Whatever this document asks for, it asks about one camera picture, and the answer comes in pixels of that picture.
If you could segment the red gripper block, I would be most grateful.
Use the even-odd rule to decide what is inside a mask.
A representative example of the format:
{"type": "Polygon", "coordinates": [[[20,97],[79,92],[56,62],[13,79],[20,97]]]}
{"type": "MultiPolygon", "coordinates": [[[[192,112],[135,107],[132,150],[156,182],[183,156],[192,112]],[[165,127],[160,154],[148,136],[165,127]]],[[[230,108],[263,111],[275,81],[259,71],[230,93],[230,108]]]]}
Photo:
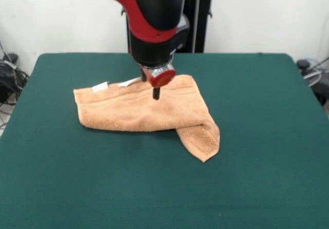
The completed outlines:
{"type": "Polygon", "coordinates": [[[158,87],[153,88],[152,98],[154,100],[159,100],[161,87],[171,82],[175,76],[176,70],[174,68],[144,68],[141,70],[141,80],[143,82],[148,81],[152,87],[158,87]]]}

